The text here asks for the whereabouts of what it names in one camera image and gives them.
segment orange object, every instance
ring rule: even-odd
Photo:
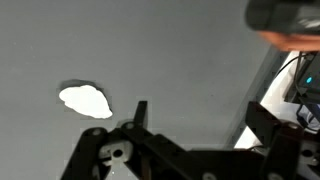
[[[287,35],[269,31],[259,31],[259,34],[282,51],[320,51],[320,35]]]

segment cable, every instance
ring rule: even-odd
[[[291,64],[293,61],[297,60],[299,58],[299,56],[294,57],[293,59],[291,59],[287,64],[285,64],[281,69],[279,69],[279,71],[277,72],[275,78],[289,65]]]
[[[294,85],[296,86],[298,93],[300,93],[300,91],[299,91],[299,86],[298,86],[298,82],[297,82],[297,78],[298,78],[297,76],[298,76],[298,73],[300,70],[301,60],[302,60],[302,52],[300,51],[299,56],[298,56],[298,63],[297,63],[297,67],[296,67],[296,72],[294,73],[294,77],[293,77],[293,82],[294,82]]]

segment black mechanical arm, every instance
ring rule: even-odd
[[[162,135],[145,129],[147,102],[138,104],[132,122],[107,132],[86,130],[61,180],[103,180],[115,163],[124,163],[143,180],[291,180],[298,164],[320,172],[320,134],[308,134],[299,125],[278,120],[260,104],[250,102],[246,122],[268,153],[248,150],[186,151]]]

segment bolt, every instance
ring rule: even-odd
[[[202,180],[217,180],[217,178],[212,173],[206,172],[203,174]]]
[[[94,136],[98,136],[100,133],[101,133],[101,130],[100,130],[100,129],[95,129],[92,134],[93,134]]]
[[[132,129],[134,127],[134,124],[133,123],[128,123],[127,125],[126,125],[126,128],[127,129]]]
[[[298,129],[298,126],[296,124],[290,123],[289,127],[292,129]]]
[[[282,176],[277,173],[269,173],[268,180],[283,180]]]

